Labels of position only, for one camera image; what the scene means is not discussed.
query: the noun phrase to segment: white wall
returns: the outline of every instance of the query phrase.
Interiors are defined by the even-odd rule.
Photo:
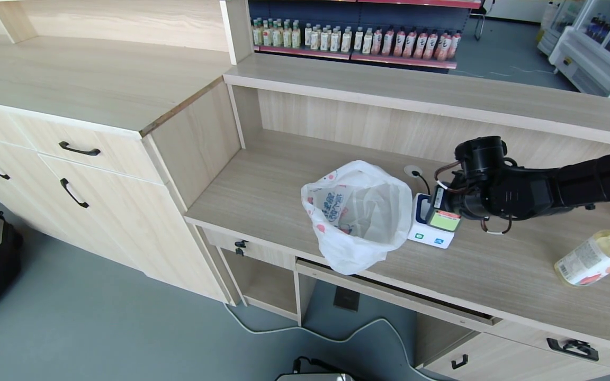
[[[493,11],[487,15],[500,19],[540,22],[548,2],[549,0],[496,0]],[[489,5],[491,0],[486,0],[486,3]]]

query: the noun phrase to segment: plastic bag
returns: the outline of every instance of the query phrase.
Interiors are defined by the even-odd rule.
[[[300,190],[319,250],[349,275],[384,260],[411,229],[411,189],[380,167],[357,160]]]

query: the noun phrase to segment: counter top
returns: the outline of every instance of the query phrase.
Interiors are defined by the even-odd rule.
[[[147,43],[0,38],[0,105],[140,132],[220,81],[222,51]]]
[[[441,162],[262,130],[188,210],[188,222],[326,264],[300,202],[300,188],[355,159],[382,167],[414,190],[403,173]],[[507,222],[492,220],[501,230]],[[610,347],[610,277],[566,287],[552,266],[591,234],[610,229],[610,205],[515,222],[505,236],[465,221],[448,249],[407,241],[360,275],[468,309]]]
[[[232,85],[510,125],[610,143],[610,99],[499,80],[252,54]]]

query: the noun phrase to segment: floor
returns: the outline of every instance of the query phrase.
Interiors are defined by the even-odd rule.
[[[576,92],[564,75],[553,74],[547,56],[536,48],[539,26],[487,19],[480,41],[477,19],[469,19],[458,46],[458,67],[452,75],[505,80]]]
[[[10,212],[5,217],[26,243],[23,271],[0,299],[0,381],[272,381],[289,373],[298,356],[368,380],[425,379],[409,367],[385,323],[342,344],[302,330],[255,335],[220,302],[32,231]],[[340,340],[373,319],[387,318],[409,359],[414,357],[415,313],[366,296],[353,313],[332,306],[334,292],[334,286],[318,282],[307,328]],[[232,311],[256,331],[295,326],[252,306]],[[303,367],[308,370],[319,369]]]

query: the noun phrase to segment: white cable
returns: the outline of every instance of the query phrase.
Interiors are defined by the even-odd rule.
[[[225,309],[228,311],[228,313],[230,313],[232,315],[232,317],[235,318],[235,321],[237,321],[237,323],[239,323],[239,325],[241,325],[241,327],[244,328],[244,330],[246,330],[247,332],[252,333],[254,335],[264,335],[265,333],[279,333],[279,332],[286,332],[286,331],[291,331],[291,330],[302,330],[307,333],[311,333],[312,335],[315,335],[320,339],[324,339],[328,342],[334,342],[334,343],[348,342],[354,337],[354,335],[358,334],[360,331],[364,330],[366,327],[369,327],[375,323],[378,323],[379,321],[384,321],[385,323],[387,323],[387,325],[390,326],[390,328],[392,329],[394,334],[397,335],[397,338],[399,338],[399,342],[401,344],[401,349],[404,351],[404,358],[406,359],[406,364],[409,365],[409,369],[416,372],[422,378],[425,378],[428,381],[438,381],[438,379],[430,378],[430,377],[422,374],[421,371],[419,371],[418,369],[411,366],[411,361],[409,361],[409,354],[406,352],[406,346],[404,345],[404,340],[401,339],[401,336],[399,335],[399,331],[397,331],[397,328],[395,328],[394,325],[392,325],[392,323],[390,323],[390,321],[388,321],[388,319],[385,319],[384,317],[380,317],[378,319],[372,320],[369,323],[366,323],[365,325],[357,328],[356,330],[354,330],[353,333],[351,333],[351,335],[349,335],[347,338],[344,338],[343,340],[336,340],[336,339],[328,338],[320,333],[316,333],[315,331],[308,330],[307,328],[303,328],[303,327],[286,327],[286,328],[279,328],[277,330],[254,331],[251,328],[248,328],[244,323],[242,323],[242,321],[239,320],[239,318],[235,315],[235,313],[230,309],[230,307],[227,304],[223,304],[223,306],[225,306]]]

